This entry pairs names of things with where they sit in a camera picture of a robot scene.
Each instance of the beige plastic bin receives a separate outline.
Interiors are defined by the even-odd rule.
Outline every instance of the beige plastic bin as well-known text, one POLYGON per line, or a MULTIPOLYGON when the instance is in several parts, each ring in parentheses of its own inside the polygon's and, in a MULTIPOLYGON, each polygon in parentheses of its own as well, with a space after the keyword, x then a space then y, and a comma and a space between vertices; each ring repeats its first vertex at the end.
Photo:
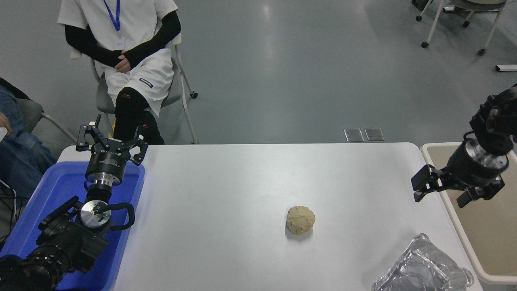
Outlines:
MULTIPOLYGON (((428 164, 441 169, 459 145, 428 143, 421 151, 428 164)), ((486 283, 517 285, 517 156, 510 152, 508 159, 510 165, 501 175, 505 187, 491 200, 459 208, 456 198, 461 191, 440 195, 477 277, 486 283)))

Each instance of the logo on shorts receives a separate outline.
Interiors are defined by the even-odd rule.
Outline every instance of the logo on shorts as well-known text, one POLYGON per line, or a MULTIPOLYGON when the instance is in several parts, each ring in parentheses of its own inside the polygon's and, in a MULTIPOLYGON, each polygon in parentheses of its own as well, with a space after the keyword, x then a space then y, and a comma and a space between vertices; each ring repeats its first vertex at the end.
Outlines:
POLYGON ((140 78, 139 81, 146 84, 147 86, 149 86, 149 88, 151 88, 151 89, 153 88, 153 84, 151 84, 151 82, 147 81, 146 79, 140 78))

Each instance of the blue lanyard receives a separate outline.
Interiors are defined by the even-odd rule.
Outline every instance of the blue lanyard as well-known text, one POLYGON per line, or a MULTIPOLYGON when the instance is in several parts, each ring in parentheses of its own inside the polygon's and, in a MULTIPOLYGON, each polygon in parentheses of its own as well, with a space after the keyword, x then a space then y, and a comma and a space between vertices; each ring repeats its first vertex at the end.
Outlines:
POLYGON ((106 0, 104 0, 104 4, 106 5, 106 9, 108 10, 108 13, 110 14, 111 22, 113 22, 113 26, 115 26, 115 29, 117 31, 120 31, 120 0, 117 0, 117 20, 115 21, 115 18, 113 17, 113 13, 111 13, 111 10, 106 3, 106 0))

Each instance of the white shorts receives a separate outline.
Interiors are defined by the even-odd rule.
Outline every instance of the white shorts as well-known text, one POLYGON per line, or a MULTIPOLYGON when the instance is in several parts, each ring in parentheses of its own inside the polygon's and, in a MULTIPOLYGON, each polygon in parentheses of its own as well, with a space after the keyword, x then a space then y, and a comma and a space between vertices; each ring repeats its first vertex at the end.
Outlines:
POLYGON ((112 67, 104 66, 108 94, 116 104, 118 93, 124 87, 137 90, 149 103, 156 117, 160 114, 162 101, 169 94, 174 76, 171 51, 161 49, 143 59, 135 68, 127 73, 117 72, 112 67))

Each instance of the hand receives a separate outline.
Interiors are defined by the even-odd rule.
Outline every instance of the hand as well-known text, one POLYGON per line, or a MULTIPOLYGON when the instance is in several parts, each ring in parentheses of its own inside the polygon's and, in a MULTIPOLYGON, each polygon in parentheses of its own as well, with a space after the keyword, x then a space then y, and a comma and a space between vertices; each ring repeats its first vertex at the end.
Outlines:
POLYGON ((0 112, 0 127, 7 128, 7 136, 11 135, 12 129, 9 119, 3 113, 0 112))
POLYGON ((126 56, 124 55, 125 52, 126 51, 123 50, 122 54, 118 57, 122 61, 120 61, 120 63, 118 63, 115 66, 115 69, 117 69, 117 72, 129 72, 131 70, 131 65, 129 64, 129 61, 126 58, 126 56))

